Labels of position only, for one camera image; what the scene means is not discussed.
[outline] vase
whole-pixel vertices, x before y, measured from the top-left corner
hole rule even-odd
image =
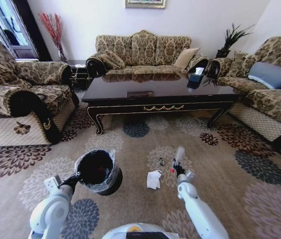
[[[59,55],[60,60],[63,61],[63,62],[67,62],[67,58],[64,54],[62,45],[59,44],[56,47],[57,47],[57,51],[58,51],[58,55]]]
[[[230,50],[218,50],[218,53],[216,54],[215,58],[224,58],[227,57]]]

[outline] trash bin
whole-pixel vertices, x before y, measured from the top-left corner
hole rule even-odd
[[[81,184],[104,196],[116,192],[122,182],[121,169],[115,163],[115,151],[97,149],[84,154],[75,162],[74,172]]]

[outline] small debris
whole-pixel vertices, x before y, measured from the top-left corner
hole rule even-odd
[[[163,160],[163,158],[160,158],[159,161],[160,161],[160,165],[161,165],[161,166],[164,166],[164,165],[165,165],[165,161]]]

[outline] carpet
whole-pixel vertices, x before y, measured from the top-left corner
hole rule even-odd
[[[281,239],[281,155],[230,116],[212,129],[212,111],[104,116],[105,133],[81,104],[56,145],[0,147],[0,238],[27,238],[33,208],[48,196],[43,180],[65,179],[85,152],[115,149],[123,182],[111,196],[77,184],[60,238],[100,239],[128,223],[157,224],[187,239],[198,238],[177,181],[169,171],[179,145],[183,165],[195,172],[198,195],[216,213],[230,238]],[[165,165],[160,165],[163,158]],[[160,169],[161,189],[147,189],[147,173]]]

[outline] potted plant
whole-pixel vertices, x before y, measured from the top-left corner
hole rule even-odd
[[[225,44],[224,46],[218,50],[218,53],[216,54],[216,58],[222,58],[222,57],[227,57],[227,55],[230,52],[230,47],[237,42],[242,36],[246,36],[251,34],[252,32],[247,32],[252,26],[249,26],[245,29],[242,30],[238,30],[239,27],[241,25],[239,25],[237,28],[234,26],[234,24],[232,23],[232,30],[230,29],[226,29],[226,36],[225,36]]]

